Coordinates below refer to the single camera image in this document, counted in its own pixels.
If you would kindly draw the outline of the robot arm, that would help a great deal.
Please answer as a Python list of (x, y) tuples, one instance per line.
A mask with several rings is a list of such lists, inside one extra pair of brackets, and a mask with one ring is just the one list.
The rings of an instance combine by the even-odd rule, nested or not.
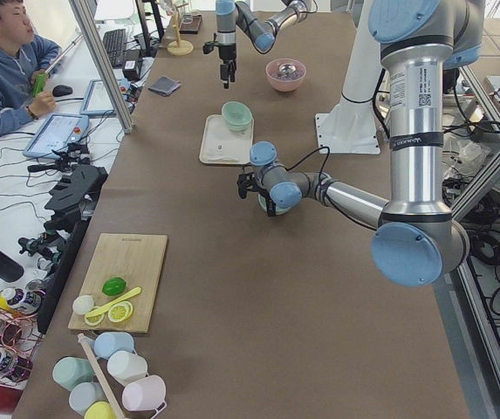
[(391, 281), (428, 285), (469, 252), (464, 228), (442, 199), (442, 82), (477, 60), (481, 1), (376, 1), (368, 29), (390, 81), (391, 196), (383, 199), (316, 173), (292, 173), (268, 141), (250, 150), (254, 183), (270, 207), (310, 197), (373, 231), (372, 258)]
[(216, 32), (205, 43), (203, 53), (215, 48), (222, 61), (220, 80), (223, 88), (236, 81), (236, 29), (240, 29), (260, 54), (267, 54), (274, 46), (277, 35), (285, 28), (301, 23), (315, 13), (314, 1), (283, 1), (284, 8), (265, 20), (260, 20), (245, 1), (216, 1)]

